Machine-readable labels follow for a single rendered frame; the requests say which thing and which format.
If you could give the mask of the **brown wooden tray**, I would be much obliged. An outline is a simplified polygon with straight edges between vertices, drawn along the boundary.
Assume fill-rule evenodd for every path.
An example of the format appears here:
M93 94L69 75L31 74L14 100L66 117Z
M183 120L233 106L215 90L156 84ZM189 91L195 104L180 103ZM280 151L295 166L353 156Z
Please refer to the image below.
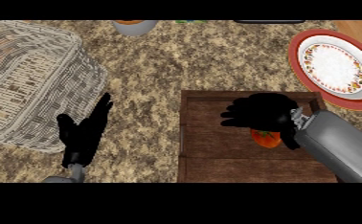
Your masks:
M245 128L220 125L220 113L248 91L180 92L181 182L334 183L331 170L303 148L266 148Z

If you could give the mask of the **white plate with floral rim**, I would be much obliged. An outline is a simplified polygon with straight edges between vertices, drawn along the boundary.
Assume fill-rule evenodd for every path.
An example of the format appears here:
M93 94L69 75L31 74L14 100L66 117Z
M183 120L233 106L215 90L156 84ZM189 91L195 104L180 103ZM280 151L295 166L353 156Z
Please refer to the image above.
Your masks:
M362 51L348 41L331 35L307 37L297 60L317 88L338 98L362 100Z

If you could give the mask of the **white wicker basket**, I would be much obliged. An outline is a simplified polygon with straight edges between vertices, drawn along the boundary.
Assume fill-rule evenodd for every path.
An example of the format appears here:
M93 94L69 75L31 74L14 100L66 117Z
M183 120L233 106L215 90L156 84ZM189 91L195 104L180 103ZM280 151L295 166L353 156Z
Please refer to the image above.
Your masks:
M106 77L72 32L0 20L0 144L60 152L56 116L88 116Z

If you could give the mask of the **red round placemat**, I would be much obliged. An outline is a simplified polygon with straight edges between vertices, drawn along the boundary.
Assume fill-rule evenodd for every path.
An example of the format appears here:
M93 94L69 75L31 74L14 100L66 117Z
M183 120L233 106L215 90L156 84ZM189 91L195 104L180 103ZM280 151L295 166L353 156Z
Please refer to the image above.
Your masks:
M359 51L362 51L362 43L348 37L345 34L341 34L335 31L329 30L322 30L322 29L311 29L300 32L295 34L289 40L289 45L288 45L288 63L289 67L292 69L294 75L306 88L311 91L316 92L320 96L320 98L332 105L335 105L339 108L344 108L351 111L362 111L362 100L347 100L344 98L337 97L335 95L329 94L326 91L323 91L317 85L310 81L307 75L304 74L301 65L298 63L298 47L303 43L303 41L313 37L313 36L332 36L337 37L339 40L344 40L353 47L357 48Z

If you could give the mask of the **grey pot with orange contents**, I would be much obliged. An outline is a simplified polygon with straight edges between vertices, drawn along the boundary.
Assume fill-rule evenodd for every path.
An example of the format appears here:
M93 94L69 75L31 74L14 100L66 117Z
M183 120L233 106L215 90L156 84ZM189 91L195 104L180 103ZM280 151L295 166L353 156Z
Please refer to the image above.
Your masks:
M146 34L155 27L156 20L118 20L112 21L116 31L127 36Z

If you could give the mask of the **red tomato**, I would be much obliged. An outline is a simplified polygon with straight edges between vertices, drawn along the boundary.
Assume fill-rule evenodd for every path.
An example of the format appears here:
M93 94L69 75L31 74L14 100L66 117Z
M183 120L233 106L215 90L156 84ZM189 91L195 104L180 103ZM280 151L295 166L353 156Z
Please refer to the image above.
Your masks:
M280 137L277 132L252 129L249 131L249 135L255 143L266 148L274 148L280 144Z

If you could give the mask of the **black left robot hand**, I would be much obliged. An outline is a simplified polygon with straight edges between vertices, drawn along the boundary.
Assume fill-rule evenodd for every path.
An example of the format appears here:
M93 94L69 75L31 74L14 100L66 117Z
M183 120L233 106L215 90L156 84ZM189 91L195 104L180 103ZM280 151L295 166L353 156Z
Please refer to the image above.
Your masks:
M112 106L110 94L106 93L79 124L75 124L74 119L66 114L56 116L59 140L65 145L62 167L66 168L74 164L85 167L91 163Z

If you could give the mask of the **pale wooden board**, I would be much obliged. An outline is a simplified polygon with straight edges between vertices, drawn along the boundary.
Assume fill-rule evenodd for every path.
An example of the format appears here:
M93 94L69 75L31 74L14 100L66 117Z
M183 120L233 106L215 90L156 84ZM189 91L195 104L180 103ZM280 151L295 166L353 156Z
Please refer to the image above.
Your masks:
M335 20L338 32L362 43L362 20Z

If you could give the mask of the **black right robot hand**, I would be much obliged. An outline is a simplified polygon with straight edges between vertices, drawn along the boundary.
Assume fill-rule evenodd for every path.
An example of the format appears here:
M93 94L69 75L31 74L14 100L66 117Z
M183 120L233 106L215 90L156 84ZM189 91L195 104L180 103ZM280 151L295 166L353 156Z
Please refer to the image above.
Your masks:
M291 110L297 102L277 93L257 93L246 98L238 98L220 114L221 126L248 127L249 130L279 133L280 143L294 150L300 146L294 140L295 124L291 120Z

